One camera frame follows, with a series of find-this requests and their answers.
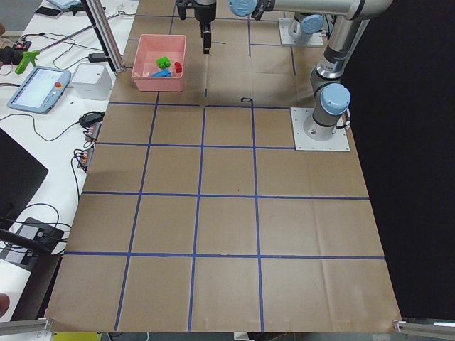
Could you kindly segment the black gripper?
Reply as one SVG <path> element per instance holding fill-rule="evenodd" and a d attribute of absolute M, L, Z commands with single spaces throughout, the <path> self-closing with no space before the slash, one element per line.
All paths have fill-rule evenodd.
<path fill-rule="evenodd" d="M 201 23 L 203 54 L 209 55 L 212 44 L 211 23 L 216 18 L 216 0 L 195 0 L 195 18 Z"/>

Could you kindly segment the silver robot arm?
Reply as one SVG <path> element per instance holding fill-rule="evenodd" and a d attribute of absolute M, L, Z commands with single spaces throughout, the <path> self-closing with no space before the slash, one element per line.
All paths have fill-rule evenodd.
<path fill-rule="evenodd" d="M 304 122 L 306 135 L 327 141 L 335 134 L 337 122 L 348 111 L 350 92 L 340 78 L 368 21 L 383 13 L 391 1 L 230 1 L 233 14 L 260 20 L 269 11 L 321 13 L 336 21 L 322 59 L 311 73 L 316 106 Z"/>
<path fill-rule="evenodd" d="M 330 29 L 327 15 L 295 13 L 287 31 L 293 45 L 321 46 L 323 36 L 328 36 Z"/>

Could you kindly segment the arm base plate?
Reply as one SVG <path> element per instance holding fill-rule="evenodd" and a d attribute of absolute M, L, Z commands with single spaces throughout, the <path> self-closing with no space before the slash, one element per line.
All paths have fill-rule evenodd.
<path fill-rule="evenodd" d="M 343 123 L 342 118 L 333 127 L 322 127 L 314 121 L 313 111 L 313 108 L 290 108 L 295 149 L 297 151 L 349 152 L 346 129 L 338 128 Z"/>
<path fill-rule="evenodd" d="M 278 20 L 281 46 L 322 48 L 324 46 L 321 32 L 306 34 L 301 31 L 299 22 L 293 18 Z"/>

